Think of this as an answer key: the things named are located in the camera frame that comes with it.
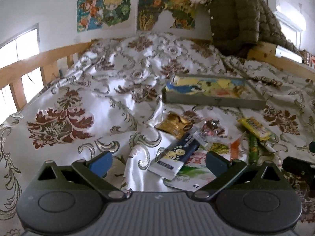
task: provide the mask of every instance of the gold snack package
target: gold snack package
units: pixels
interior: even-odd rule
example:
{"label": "gold snack package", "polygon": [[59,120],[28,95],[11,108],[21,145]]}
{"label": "gold snack package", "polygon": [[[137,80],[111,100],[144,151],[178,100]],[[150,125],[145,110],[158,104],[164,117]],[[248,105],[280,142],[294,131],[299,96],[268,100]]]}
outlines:
{"label": "gold snack package", "polygon": [[157,130],[169,133],[181,139],[184,134],[191,128],[192,122],[183,116],[178,115],[174,112],[169,112],[167,117],[159,124],[154,127]]}
{"label": "gold snack package", "polygon": [[241,118],[238,120],[248,131],[250,131],[260,141],[267,141],[272,134],[267,128],[265,128],[254,117]]}

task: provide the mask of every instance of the green snack stick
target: green snack stick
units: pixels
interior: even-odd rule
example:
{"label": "green snack stick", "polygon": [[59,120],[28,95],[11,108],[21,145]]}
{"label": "green snack stick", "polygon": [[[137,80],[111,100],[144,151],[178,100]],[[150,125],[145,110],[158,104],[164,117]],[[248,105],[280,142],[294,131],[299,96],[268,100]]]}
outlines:
{"label": "green snack stick", "polygon": [[254,135],[249,134],[248,140],[249,140],[248,163],[250,165],[257,165],[259,159],[257,138]]}

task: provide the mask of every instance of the anime poster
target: anime poster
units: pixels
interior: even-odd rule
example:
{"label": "anime poster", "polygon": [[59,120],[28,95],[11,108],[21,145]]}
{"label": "anime poster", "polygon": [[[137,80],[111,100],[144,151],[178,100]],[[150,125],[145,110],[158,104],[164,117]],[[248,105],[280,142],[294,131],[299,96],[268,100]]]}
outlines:
{"label": "anime poster", "polygon": [[190,0],[139,0],[138,30],[152,30],[162,11],[172,12],[172,28],[191,30],[195,28],[195,11]]}
{"label": "anime poster", "polygon": [[77,29],[78,32],[102,28],[103,0],[78,0]]}
{"label": "anime poster", "polygon": [[129,19],[130,0],[103,0],[103,22],[116,25]]}

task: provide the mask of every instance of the screw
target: screw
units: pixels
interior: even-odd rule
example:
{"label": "screw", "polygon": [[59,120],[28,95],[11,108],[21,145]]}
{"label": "screw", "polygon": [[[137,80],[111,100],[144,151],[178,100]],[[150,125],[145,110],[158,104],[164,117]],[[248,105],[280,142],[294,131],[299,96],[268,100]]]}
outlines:
{"label": "screw", "polygon": [[207,191],[196,191],[194,196],[198,199],[206,199],[210,197]]}
{"label": "screw", "polygon": [[108,197],[109,198],[112,198],[112,199],[121,199],[125,196],[125,194],[121,191],[111,191],[109,194],[108,194]]}

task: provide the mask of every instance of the jacket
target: jacket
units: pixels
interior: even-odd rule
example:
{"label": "jacket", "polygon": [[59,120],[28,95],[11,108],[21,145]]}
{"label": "jacket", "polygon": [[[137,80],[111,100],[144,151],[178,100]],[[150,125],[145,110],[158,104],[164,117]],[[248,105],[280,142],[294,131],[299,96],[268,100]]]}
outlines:
{"label": "jacket", "polygon": [[212,0],[207,9],[213,43],[223,55],[245,57],[258,41],[298,53],[264,0]]}

